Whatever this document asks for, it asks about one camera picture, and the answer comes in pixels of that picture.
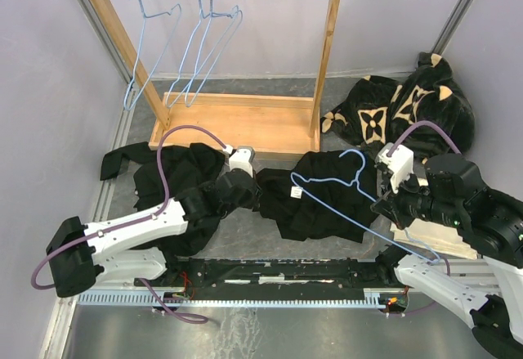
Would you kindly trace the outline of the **black shirt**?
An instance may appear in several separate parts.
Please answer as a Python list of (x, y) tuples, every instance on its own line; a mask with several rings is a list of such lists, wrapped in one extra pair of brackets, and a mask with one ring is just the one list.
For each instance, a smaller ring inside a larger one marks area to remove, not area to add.
[[(120, 147), (105, 154), (101, 163), (102, 181), (117, 177), (126, 161), (139, 165), (133, 174), (138, 201), (138, 211), (161, 204), (164, 200), (163, 184), (159, 176), (156, 152), (146, 141)], [(177, 196), (192, 187), (214, 181), (225, 164), (225, 156), (203, 143), (188, 147), (165, 146), (161, 151), (163, 172), (168, 182), (170, 196)], [(199, 224), (179, 236), (167, 236), (153, 240), (138, 249), (157, 247), (166, 254), (190, 257), (202, 251), (217, 231), (219, 221)]]
[(361, 243), (377, 214), (377, 170), (357, 150), (308, 152), (292, 169), (264, 168), (259, 213), (286, 240), (336, 236)]

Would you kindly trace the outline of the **wooden clothes rack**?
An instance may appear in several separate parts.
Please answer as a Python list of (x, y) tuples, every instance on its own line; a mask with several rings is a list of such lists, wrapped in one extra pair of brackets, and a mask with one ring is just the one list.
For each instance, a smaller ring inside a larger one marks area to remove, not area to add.
[[(152, 12), (176, 3), (181, 4), (182, 16), (168, 48), (179, 47), (182, 58), (189, 36), (198, 23), (198, 0), (144, 1)], [(275, 14), (269, 25), (275, 29), (277, 41), (286, 42), (295, 0), (260, 1)], [(181, 59), (175, 64), (171, 77), (158, 80), (152, 76), (152, 83), (141, 98), (148, 103), (155, 117), (149, 145), (155, 147), (161, 139), (165, 139), (170, 145), (183, 146), (202, 141), (202, 137), (195, 132), (195, 128), (200, 126), (213, 132), (219, 141), (232, 146), (251, 146), (260, 156), (269, 159), (295, 159), (308, 151), (318, 151), (321, 134), (320, 104), (340, 1), (329, 0), (326, 12), (322, 16), (312, 18), (312, 24), (322, 27), (323, 33), (321, 43), (313, 46), (313, 56), (318, 60), (315, 82), (307, 87), (299, 80), (293, 79), (218, 79), (216, 71), (227, 61), (238, 60), (241, 64), (246, 64), (251, 59), (261, 57), (257, 46), (248, 42), (245, 30), (248, 26), (258, 26), (262, 18), (246, 16), (240, 6), (241, 0), (214, 0), (214, 8), (219, 12), (229, 11), (238, 5), (244, 14), (243, 22), (190, 108), (185, 106), (183, 96), (172, 108), (165, 106), (168, 89), (177, 78)], [(132, 60), (136, 58), (137, 43), (128, 35), (111, 0), (89, 2), (131, 78)], [(208, 0), (204, 0), (204, 5), (208, 7)], [(223, 19), (214, 21), (203, 49), (203, 56), (227, 24), (228, 21)], [(204, 26), (205, 23), (194, 37), (186, 64), (181, 71), (181, 81), (174, 87), (171, 99), (178, 95), (193, 74), (194, 60)]]

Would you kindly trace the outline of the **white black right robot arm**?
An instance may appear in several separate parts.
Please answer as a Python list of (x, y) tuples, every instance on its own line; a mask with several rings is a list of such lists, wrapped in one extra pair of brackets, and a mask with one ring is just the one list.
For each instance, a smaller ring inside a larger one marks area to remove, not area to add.
[(413, 152), (386, 145), (376, 158), (385, 180), (371, 209), (406, 229), (414, 220), (453, 228), (493, 272), (499, 294), (484, 294), (423, 265), (420, 257), (386, 258), (375, 276), (385, 286), (399, 281), (423, 292), (458, 316), (476, 341), (497, 358), (522, 356), (522, 203), (489, 187), (476, 164), (460, 154), (427, 160), (422, 186)]

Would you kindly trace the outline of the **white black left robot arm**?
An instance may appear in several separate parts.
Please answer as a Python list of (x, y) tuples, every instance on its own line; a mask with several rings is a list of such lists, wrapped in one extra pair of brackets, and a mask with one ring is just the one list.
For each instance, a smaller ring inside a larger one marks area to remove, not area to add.
[(88, 224), (68, 218), (46, 248), (52, 288), (68, 298), (102, 281), (146, 278), (173, 285), (181, 266), (170, 257), (198, 253), (222, 219), (238, 208), (256, 208), (258, 199), (253, 174), (234, 168), (167, 204), (122, 218)]

